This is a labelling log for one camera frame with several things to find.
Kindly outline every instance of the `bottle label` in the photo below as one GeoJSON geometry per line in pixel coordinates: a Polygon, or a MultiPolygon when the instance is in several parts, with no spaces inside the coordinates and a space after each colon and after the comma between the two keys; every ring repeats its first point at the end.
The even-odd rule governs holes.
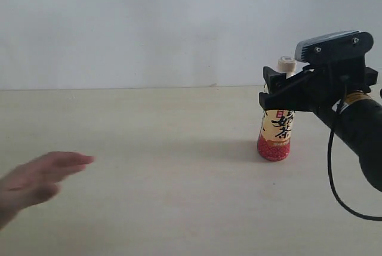
{"type": "MultiPolygon", "coordinates": [[[[369,95],[361,92],[361,91],[354,92],[354,93],[347,95],[345,100],[344,100],[344,103],[342,105],[342,108],[340,109],[340,113],[345,111],[345,109],[348,108],[351,104],[353,104],[359,100],[364,100],[364,99],[371,99],[371,97],[369,95]]],[[[334,103],[334,105],[332,106],[333,111],[335,111],[335,112],[337,111],[337,107],[340,104],[340,101],[341,100],[338,100],[337,102],[334,103]]]]}
{"type": "Polygon", "coordinates": [[[295,111],[264,111],[260,134],[270,146],[285,146],[290,142],[295,111]]]}

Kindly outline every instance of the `plastic bottle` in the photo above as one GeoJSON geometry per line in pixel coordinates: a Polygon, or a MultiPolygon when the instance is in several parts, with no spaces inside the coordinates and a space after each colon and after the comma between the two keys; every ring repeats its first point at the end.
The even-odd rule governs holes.
{"type": "MultiPolygon", "coordinates": [[[[289,78],[294,75],[295,70],[296,61],[292,57],[283,56],[279,59],[278,72],[286,73],[286,77],[289,78]]],[[[269,110],[263,113],[257,151],[268,161],[282,161],[290,153],[295,111],[269,110]]]]}

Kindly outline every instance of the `black cable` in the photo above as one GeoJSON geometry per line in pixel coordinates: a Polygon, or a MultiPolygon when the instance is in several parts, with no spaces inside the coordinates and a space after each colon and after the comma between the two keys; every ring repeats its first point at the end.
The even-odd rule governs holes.
{"type": "Polygon", "coordinates": [[[382,217],[378,216],[370,216],[370,215],[365,215],[361,214],[359,212],[356,212],[355,210],[352,210],[349,206],[347,206],[342,199],[339,197],[335,186],[334,186],[334,181],[333,181],[333,173],[332,173],[332,145],[333,145],[333,139],[334,139],[334,132],[335,132],[335,126],[337,124],[337,121],[340,117],[341,109],[342,106],[345,102],[345,98],[347,95],[347,88],[346,86],[344,87],[344,95],[340,101],[340,103],[337,105],[337,110],[335,111],[335,117],[333,120],[333,124],[330,130],[330,135],[329,135],[329,143],[328,143],[328,177],[329,177],[329,183],[330,183],[330,188],[333,192],[335,200],[349,213],[353,214],[356,217],[359,217],[364,220],[371,220],[371,221],[382,221],[382,217]]]}

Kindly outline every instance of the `white wall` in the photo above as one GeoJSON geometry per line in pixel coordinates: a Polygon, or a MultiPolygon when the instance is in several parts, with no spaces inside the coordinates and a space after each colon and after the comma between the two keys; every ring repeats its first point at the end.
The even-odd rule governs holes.
{"type": "Polygon", "coordinates": [[[371,32],[380,0],[0,0],[0,89],[262,84],[298,41],[371,32]]]}

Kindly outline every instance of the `table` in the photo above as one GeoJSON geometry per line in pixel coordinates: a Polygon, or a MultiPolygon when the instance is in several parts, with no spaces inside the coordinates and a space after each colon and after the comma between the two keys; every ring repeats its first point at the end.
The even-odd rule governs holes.
{"type": "MultiPolygon", "coordinates": [[[[97,157],[0,233],[0,255],[380,255],[382,225],[331,194],[329,129],[313,114],[296,114],[288,159],[259,157],[260,90],[0,92],[3,173],[51,150],[97,157]]],[[[382,215],[338,139],[333,163],[344,201],[382,215]]]]}

